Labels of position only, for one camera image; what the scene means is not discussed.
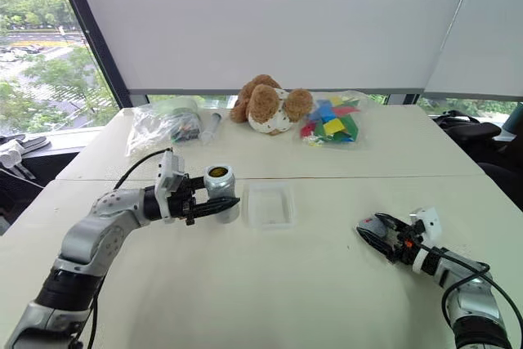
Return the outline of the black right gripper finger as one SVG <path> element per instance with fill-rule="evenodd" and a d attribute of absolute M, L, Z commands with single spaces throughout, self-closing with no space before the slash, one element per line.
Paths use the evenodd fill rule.
<path fill-rule="evenodd" d="M 387 213 L 375 213 L 374 216 L 388 229 L 394 231 L 402 231 L 405 228 L 405 223 Z"/>
<path fill-rule="evenodd" d="M 356 231 L 369 246 L 380 252 L 389 262 L 397 261 L 393 247 L 387 242 L 386 231 L 362 226 L 357 226 Z"/>

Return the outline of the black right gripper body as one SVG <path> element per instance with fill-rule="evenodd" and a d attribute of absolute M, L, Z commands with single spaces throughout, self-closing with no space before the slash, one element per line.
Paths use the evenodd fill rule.
<path fill-rule="evenodd" d="M 422 233 L 425 231 L 422 221 L 416 221 L 411 225 L 397 221 L 389 223 L 387 229 L 392 235 L 387 260 L 392 263 L 402 262 L 407 266 L 413 265 L 414 259 L 421 250 Z"/>

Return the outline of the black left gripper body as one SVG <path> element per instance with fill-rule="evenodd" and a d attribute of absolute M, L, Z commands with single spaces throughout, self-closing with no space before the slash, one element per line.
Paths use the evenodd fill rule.
<path fill-rule="evenodd" d="M 168 197 L 171 217 L 184 220 L 187 226 L 194 225 L 194 206 L 198 204 L 195 198 L 196 190 L 189 187 L 189 179 L 188 176 L 183 177 L 177 190 Z"/>

